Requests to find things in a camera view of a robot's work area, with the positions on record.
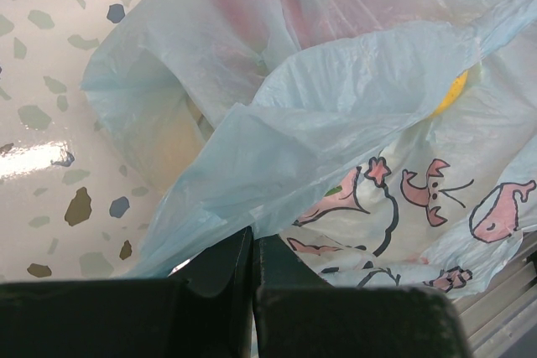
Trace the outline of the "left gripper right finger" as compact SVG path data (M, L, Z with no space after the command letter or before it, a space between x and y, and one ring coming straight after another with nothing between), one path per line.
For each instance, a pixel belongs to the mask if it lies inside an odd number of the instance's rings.
M278 236L253 247L261 357L469 357L455 308L430 288L336 288Z

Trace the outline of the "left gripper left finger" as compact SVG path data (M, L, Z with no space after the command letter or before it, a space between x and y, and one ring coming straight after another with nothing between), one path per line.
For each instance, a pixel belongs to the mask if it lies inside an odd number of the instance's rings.
M253 234L159 279L5 283L4 357L247 357Z

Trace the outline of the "blue plastic bag with fruit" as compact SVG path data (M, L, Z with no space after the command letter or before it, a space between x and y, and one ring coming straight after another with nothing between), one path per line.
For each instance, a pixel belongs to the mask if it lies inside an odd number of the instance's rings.
M164 193L131 278L251 227L334 286L460 298L536 228L536 0L142 0L81 86Z

